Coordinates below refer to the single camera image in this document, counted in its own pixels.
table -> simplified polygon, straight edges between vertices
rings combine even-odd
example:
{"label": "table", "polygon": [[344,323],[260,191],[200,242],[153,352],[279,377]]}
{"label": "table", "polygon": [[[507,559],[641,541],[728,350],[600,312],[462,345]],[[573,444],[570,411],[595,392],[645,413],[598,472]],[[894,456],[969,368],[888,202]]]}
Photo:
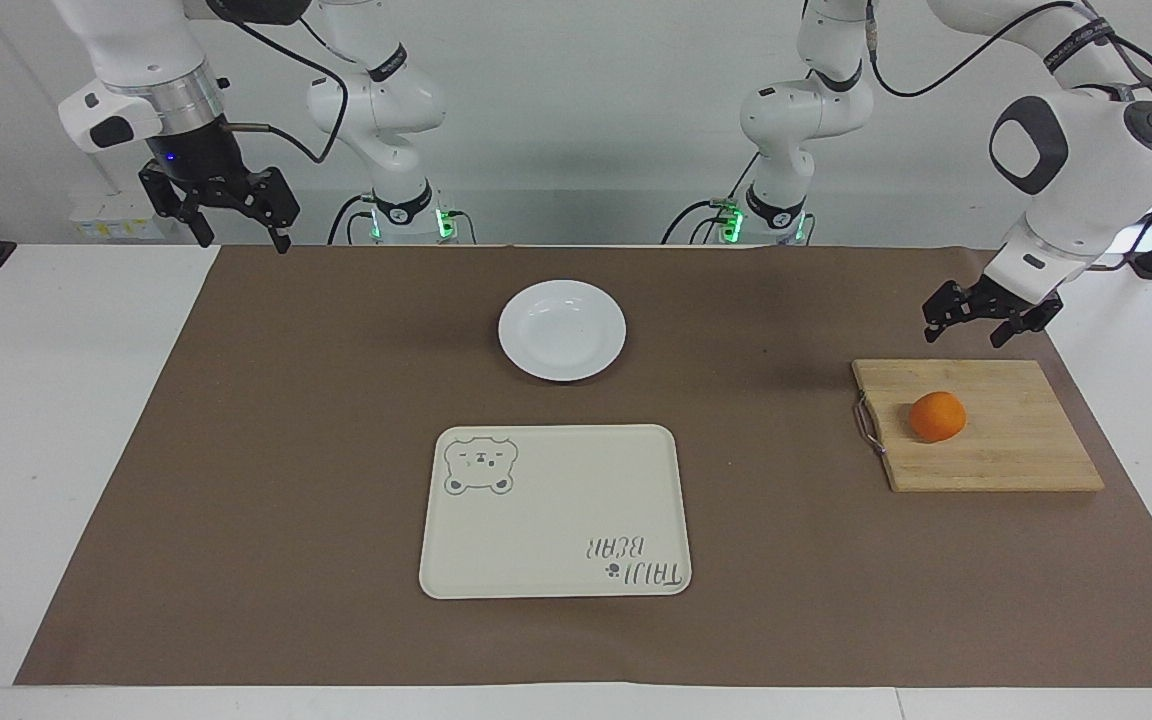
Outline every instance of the table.
{"label": "table", "polygon": [[[1139,717],[1152,691],[1,689],[12,683],[215,251],[22,247],[0,270],[0,715]],[[1152,511],[1152,283],[1092,274],[1051,334]],[[120,710],[120,715],[127,715]]]}

white plate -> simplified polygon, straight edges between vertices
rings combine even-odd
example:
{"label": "white plate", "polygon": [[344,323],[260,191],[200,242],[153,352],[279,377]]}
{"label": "white plate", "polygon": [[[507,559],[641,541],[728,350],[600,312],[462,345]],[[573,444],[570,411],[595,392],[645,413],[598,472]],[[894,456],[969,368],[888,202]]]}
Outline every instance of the white plate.
{"label": "white plate", "polygon": [[690,583],[669,430],[532,425],[438,438],[420,548],[425,594],[668,596]]}
{"label": "white plate", "polygon": [[548,281],[509,300],[498,333],[503,354],[524,372],[545,381],[579,381],[621,354],[626,314],[590,283]]}

brown tablecloth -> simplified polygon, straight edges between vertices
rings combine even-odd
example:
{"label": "brown tablecloth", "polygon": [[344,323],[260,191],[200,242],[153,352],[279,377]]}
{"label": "brown tablecloth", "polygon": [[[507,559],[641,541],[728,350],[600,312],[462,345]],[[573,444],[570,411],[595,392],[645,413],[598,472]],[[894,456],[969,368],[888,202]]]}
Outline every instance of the brown tablecloth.
{"label": "brown tablecloth", "polygon": [[[227,247],[17,682],[1151,687],[1152,518],[1051,341],[923,342],[922,302],[984,259]],[[497,346],[500,308],[551,278],[626,310],[590,381]],[[1105,492],[892,493],[854,425],[856,357],[1038,359]],[[691,586],[429,600],[439,433],[567,423],[673,430]]]}

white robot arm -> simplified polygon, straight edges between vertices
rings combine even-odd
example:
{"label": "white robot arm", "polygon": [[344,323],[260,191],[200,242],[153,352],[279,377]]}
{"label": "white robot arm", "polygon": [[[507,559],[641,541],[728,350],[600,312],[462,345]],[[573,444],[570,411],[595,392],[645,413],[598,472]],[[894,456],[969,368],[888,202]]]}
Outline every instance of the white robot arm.
{"label": "white robot arm", "polygon": [[803,143],[855,131],[873,113],[865,0],[809,0],[797,50],[808,77],[759,88],[741,105],[741,129],[758,146],[755,181],[738,197],[744,240],[793,242],[814,174]]}
{"label": "white robot arm", "polygon": [[[278,250],[287,251],[300,205],[279,168],[252,173],[243,164],[183,0],[52,3],[86,46],[97,77],[60,104],[70,138],[88,152],[145,141],[154,152],[141,170],[147,197],[157,213],[189,225],[200,245],[215,236],[200,212],[209,206],[265,225]],[[227,0],[227,8],[247,22],[288,24],[308,3]]]}
{"label": "white robot arm", "polygon": [[[1036,0],[929,0],[947,26],[993,36],[1036,12]],[[1038,12],[1005,36],[1043,58],[1062,90],[1021,97],[998,119],[990,156],[998,172],[1033,196],[1005,247],[964,290],[946,282],[923,306],[927,341],[950,325],[1002,319],[1000,347],[1043,331],[1061,309],[1056,288],[1152,209],[1152,82],[1120,54],[1111,24],[1087,3]],[[874,33],[877,45],[877,32]]]}
{"label": "white robot arm", "polygon": [[[408,61],[384,0],[320,0],[325,40],[335,54],[365,73],[346,77],[349,108],[340,139],[365,161],[381,242],[435,243],[447,237],[439,196],[420,168],[419,152],[402,135],[444,123],[444,92]],[[340,106],[340,88],[325,78],[308,91],[308,106],[325,132]]]}

orange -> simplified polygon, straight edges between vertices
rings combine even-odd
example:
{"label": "orange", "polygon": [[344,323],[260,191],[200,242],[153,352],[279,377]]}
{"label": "orange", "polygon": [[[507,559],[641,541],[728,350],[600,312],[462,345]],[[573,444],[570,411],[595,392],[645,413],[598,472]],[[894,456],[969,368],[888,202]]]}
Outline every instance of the orange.
{"label": "orange", "polygon": [[968,424],[968,411],[952,392],[933,392],[909,409],[909,427],[927,442],[950,439]]}

